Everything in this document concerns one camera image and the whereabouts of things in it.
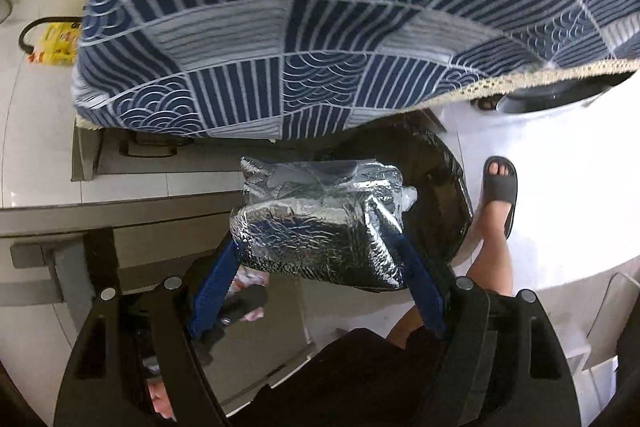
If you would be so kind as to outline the person's left hand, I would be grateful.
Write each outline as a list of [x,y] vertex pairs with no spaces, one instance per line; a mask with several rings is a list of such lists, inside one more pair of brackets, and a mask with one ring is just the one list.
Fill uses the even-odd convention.
[[173,421],[175,419],[175,413],[171,407],[164,382],[161,379],[149,381],[148,389],[154,411],[160,414],[162,418]]

